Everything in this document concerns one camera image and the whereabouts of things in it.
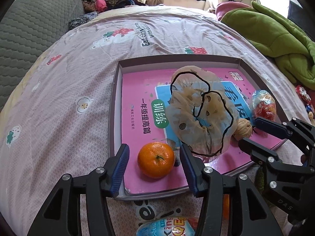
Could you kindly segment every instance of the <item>bed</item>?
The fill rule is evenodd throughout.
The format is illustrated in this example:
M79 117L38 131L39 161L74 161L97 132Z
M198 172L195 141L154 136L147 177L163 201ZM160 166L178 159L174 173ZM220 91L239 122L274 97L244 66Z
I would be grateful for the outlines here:
M139 34L137 30L143 24L154 37ZM266 83L288 118L295 116L309 122L289 80L247 40L217 21L214 14L168 6L101 13L46 50L0 114L0 212L17 236L27 235L61 175L85 175L108 158L109 101L117 62L183 54L189 46L203 47L208 54L241 58ZM289 141L278 154L285 163L301 165L301 152ZM256 170L253 167L246 172L251 180ZM180 207L181 215L198 217L201 203L202 199L192 194L140 204L108 199L118 236L134 234L141 221L139 205L150 206L157 216ZM83 196L81 211L82 233L89 235ZM284 228L286 214L277 208L273 212ZM222 235L226 233L227 221L223 221Z

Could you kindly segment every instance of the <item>green blanket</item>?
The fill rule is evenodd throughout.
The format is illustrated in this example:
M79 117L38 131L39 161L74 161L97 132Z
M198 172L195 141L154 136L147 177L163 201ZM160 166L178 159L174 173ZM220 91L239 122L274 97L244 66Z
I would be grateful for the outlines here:
M229 11L221 22L246 38L263 55L275 58L292 82L315 90L315 43L292 21L263 5Z

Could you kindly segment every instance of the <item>plastic bag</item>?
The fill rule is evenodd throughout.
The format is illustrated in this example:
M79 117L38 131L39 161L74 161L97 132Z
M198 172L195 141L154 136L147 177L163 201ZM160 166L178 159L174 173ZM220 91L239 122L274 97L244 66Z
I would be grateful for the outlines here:
M256 90L253 95L253 119L263 117L275 121L277 109L276 102L272 95L266 90Z
M143 224L138 228L136 236L194 236L195 231L190 223L190 218L163 218Z
M218 77L196 66L172 75L166 117L176 136L193 154L206 157L227 150L238 124L238 112Z

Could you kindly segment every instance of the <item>green label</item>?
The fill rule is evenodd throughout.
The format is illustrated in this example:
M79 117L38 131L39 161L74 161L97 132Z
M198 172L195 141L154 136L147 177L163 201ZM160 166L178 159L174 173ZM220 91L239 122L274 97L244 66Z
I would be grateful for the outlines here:
M155 99L151 103L154 124L160 129L164 129L169 124L165 115L165 104L161 99Z

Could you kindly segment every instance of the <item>orange fruit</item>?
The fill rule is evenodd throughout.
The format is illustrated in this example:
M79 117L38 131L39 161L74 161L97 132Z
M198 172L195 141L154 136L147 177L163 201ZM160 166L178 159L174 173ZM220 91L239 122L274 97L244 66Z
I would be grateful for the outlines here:
M223 217L228 220L230 213L230 196L228 194L223 195Z
M151 178L166 176L171 172L174 163L174 151L164 143L148 143L138 153L138 166L141 172Z

